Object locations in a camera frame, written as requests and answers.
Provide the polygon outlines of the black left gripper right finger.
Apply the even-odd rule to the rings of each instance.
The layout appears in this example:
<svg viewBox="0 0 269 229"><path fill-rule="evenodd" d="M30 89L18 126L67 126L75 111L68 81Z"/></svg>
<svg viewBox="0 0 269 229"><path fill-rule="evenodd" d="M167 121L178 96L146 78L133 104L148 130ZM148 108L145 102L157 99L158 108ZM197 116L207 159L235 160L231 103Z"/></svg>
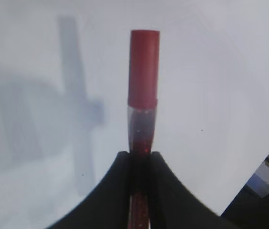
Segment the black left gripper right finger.
<svg viewBox="0 0 269 229"><path fill-rule="evenodd" d="M148 205L153 229L236 229L201 203L159 152L150 155Z"/></svg>

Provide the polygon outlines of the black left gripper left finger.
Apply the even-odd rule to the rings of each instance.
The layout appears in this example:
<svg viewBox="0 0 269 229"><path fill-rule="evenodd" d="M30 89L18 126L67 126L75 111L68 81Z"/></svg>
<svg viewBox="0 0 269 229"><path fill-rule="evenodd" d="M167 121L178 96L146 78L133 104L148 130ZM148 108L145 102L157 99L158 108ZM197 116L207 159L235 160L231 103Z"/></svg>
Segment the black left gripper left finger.
<svg viewBox="0 0 269 229"><path fill-rule="evenodd" d="M130 154L122 151L94 190L50 229L125 229L128 223Z"/></svg>

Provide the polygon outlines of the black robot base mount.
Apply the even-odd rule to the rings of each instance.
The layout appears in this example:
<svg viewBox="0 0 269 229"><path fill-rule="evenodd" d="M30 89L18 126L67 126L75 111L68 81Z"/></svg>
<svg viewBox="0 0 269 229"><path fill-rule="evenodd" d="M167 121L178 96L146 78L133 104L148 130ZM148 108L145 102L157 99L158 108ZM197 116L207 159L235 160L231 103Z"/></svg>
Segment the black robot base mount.
<svg viewBox="0 0 269 229"><path fill-rule="evenodd" d="M269 194L261 198L244 187L221 217L241 229L269 229Z"/></svg>

